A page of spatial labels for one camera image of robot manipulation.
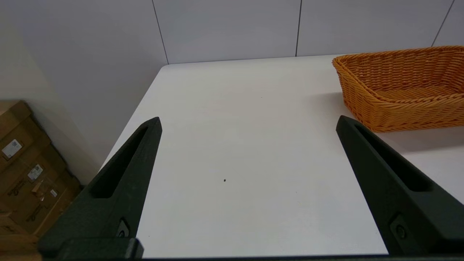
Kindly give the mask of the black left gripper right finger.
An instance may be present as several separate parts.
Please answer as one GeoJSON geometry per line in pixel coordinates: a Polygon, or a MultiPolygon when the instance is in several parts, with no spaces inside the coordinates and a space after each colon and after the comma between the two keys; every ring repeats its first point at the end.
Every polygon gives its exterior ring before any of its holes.
{"type": "Polygon", "coordinates": [[[461,202],[357,120],[336,132],[389,254],[463,255],[461,202]]]}

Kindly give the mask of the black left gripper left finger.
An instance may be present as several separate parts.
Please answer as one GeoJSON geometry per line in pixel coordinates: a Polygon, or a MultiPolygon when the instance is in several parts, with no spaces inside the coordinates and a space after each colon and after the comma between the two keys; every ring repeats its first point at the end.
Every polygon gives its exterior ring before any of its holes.
{"type": "Polygon", "coordinates": [[[38,242],[43,258],[141,258],[136,238],[162,127],[142,123],[38,242]]]}

